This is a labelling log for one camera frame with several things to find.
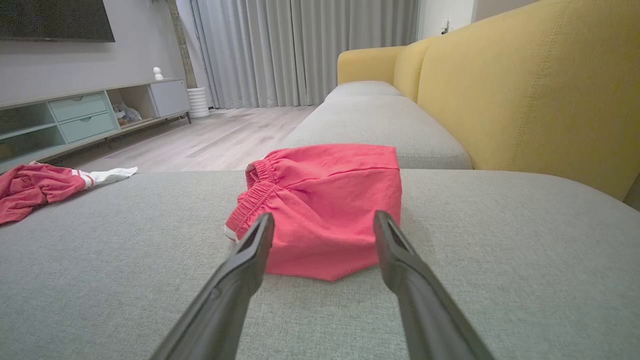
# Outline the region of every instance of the black television screen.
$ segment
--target black television screen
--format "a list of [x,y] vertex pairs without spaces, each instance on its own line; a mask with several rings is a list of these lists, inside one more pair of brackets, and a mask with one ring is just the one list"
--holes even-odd
[[0,40],[115,41],[102,0],[0,0]]

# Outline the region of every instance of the wooden floor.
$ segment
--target wooden floor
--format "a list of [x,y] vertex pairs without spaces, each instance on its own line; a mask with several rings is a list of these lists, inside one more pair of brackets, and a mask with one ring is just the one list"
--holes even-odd
[[242,170],[278,144],[315,106],[215,110],[209,118],[178,120],[87,151],[48,161],[91,172],[139,167],[139,172]]

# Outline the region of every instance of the red fabric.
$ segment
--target red fabric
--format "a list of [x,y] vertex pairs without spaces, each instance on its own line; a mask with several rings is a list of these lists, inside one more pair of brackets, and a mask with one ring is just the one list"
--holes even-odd
[[240,239],[255,219],[275,220],[267,272],[334,281],[378,263],[376,210],[400,222],[396,148],[331,144],[276,150],[249,165],[248,191],[227,227]]
[[19,165],[0,176],[0,224],[22,220],[35,206],[64,200],[84,190],[85,184],[70,168]]

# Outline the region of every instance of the curtain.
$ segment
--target curtain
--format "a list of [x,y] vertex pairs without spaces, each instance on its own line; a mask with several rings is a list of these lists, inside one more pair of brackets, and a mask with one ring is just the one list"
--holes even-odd
[[321,104],[346,50],[415,41],[418,0],[196,0],[215,107]]

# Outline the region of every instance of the ribbed planter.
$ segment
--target ribbed planter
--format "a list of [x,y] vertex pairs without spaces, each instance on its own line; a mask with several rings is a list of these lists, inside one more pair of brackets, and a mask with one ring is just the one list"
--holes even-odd
[[187,89],[189,95],[189,103],[191,111],[189,115],[192,119],[200,119],[209,116],[209,107],[207,106],[207,92],[205,88]]

